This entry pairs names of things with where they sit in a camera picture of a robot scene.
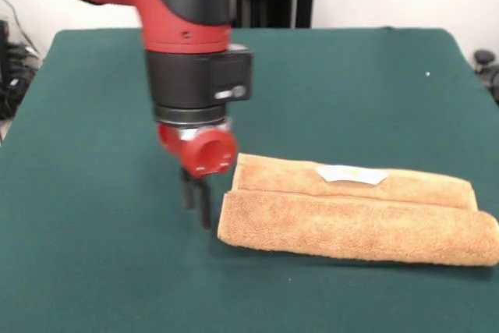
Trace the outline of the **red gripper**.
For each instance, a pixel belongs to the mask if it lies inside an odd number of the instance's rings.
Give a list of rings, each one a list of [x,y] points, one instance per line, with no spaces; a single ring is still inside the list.
[[[182,199],[186,209],[194,209],[193,175],[225,172],[233,164],[238,144],[231,131],[231,119],[215,122],[168,124],[157,122],[157,134],[163,148],[180,162]],[[200,216],[203,228],[211,228],[211,188],[205,178],[197,180],[200,192]]]

